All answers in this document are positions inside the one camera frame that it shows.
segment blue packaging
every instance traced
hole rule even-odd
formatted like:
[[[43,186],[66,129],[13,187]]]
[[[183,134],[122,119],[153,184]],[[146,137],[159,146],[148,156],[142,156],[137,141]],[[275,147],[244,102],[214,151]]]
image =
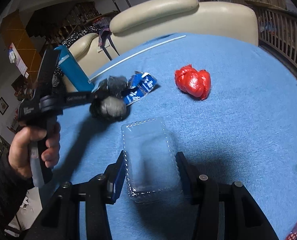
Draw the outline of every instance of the blue packaging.
[[[123,97],[126,106],[129,106],[150,93],[158,81],[149,73],[136,72],[128,82],[128,90]]]

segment white plastic stick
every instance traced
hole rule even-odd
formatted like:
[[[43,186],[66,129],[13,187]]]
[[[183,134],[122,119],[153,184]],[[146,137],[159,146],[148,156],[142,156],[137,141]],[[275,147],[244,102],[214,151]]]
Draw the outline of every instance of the white plastic stick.
[[[155,44],[155,45],[153,45],[153,46],[151,46],[151,47],[148,47],[148,48],[143,49],[143,50],[141,50],[141,51],[139,51],[139,52],[136,52],[135,54],[132,54],[132,55],[130,55],[130,56],[128,56],[128,57],[126,57],[126,58],[120,60],[119,62],[116,62],[115,64],[109,66],[107,69],[104,69],[104,70],[101,71],[100,73],[96,74],[94,77],[92,77],[92,78],[90,79],[90,81],[93,81],[95,78],[97,78],[98,76],[102,75],[102,74],[103,74],[104,72],[106,72],[107,70],[109,70],[109,69],[115,67],[116,65],[118,65],[118,64],[120,64],[120,63],[122,63],[122,62],[124,62],[124,61],[126,61],[126,60],[128,60],[128,59],[130,59],[130,58],[132,58],[132,57],[134,57],[134,56],[136,56],[136,55],[138,55],[138,54],[141,54],[141,53],[143,53],[143,52],[145,52],[145,51],[147,51],[147,50],[149,50],[149,49],[152,49],[152,48],[155,48],[155,47],[157,47],[157,46],[163,45],[163,44],[168,43],[168,42],[170,42],[170,41],[178,40],[178,39],[181,39],[181,38],[184,38],[184,37],[186,37],[186,35],[179,36],[179,37],[176,37],[176,38],[173,38],[173,39],[170,39],[170,40],[167,40],[167,41],[164,41],[164,42]]]

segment table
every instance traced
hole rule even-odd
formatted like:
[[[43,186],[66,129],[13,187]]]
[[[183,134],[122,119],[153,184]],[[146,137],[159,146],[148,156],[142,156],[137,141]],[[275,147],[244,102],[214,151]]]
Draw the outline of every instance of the table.
[[[148,41],[109,62],[164,40]],[[174,71],[192,64],[212,79],[209,97],[197,101],[174,83]],[[60,161],[54,178],[40,190],[43,203],[70,180],[85,182],[116,161],[122,150],[121,126],[162,116],[175,151],[183,151],[202,174],[218,182],[240,180],[284,239],[297,222],[297,81],[277,59],[261,48],[231,38],[194,35],[135,56],[105,72],[130,77],[135,70],[155,76],[160,87],[131,106],[122,122],[92,119],[89,106],[66,109],[61,126]],[[85,215],[81,207],[81,239]],[[113,239],[190,239],[197,207],[182,195],[137,205],[126,187],[107,207]]]

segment beige leather sofa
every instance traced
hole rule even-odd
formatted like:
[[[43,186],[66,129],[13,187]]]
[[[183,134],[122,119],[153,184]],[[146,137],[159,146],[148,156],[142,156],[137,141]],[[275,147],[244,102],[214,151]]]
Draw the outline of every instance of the beige leather sofa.
[[[197,0],[150,0],[116,15],[111,23],[111,39],[118,54],[145,41],[169,33],[197,33],[226,36],[258,45],[258,25],[255,13],[244,5]],[[118,54],[106,41],[111,58]],[[69,49],[86,75],[109,62],[98,47],[98,35],[87,34]],[[69,91],[73,85],[65,78]]]

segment human hand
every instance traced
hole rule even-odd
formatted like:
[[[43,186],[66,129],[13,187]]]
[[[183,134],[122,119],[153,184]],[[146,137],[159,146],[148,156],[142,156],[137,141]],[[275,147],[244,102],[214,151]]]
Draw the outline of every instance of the human hand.
[[[53,167],[59,159],[60,125],[57,122],[54,126],[53,135],[46,140],[47,150],[42,153],[42,160],[47,168]],[[30,160],[28,155],[28,144],[31,141],[42,140],[46,136],[46,130],[36,126],[26,126],[19,131],[11,145],[9,153],[10,166],[24,179],[32,177]]]

